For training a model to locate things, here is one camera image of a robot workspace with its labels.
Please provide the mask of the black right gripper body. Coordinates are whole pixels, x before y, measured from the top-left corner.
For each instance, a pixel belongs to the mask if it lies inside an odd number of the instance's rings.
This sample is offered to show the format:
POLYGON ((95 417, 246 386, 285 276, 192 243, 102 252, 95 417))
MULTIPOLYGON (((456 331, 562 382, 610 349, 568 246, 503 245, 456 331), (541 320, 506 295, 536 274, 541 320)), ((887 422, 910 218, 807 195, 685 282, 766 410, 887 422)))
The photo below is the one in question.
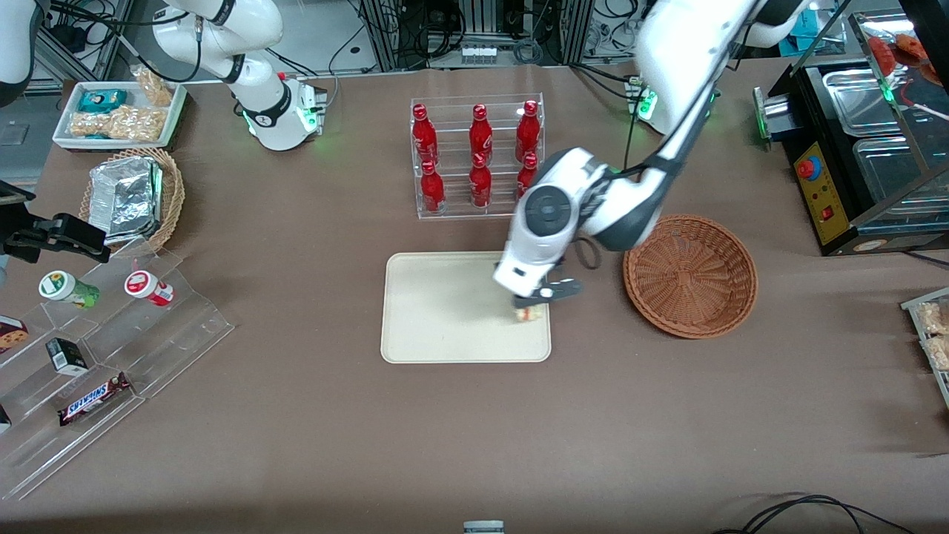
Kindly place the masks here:
POLYGON ((35 264, 38 261, 38 249, 31 245, 17 243, 21 233, 30 233, 34 229, 36 217, 28 212, 26 202, 35 195, 10 183, 1 182, 1 244, 2 254, 10 258, 35 264))

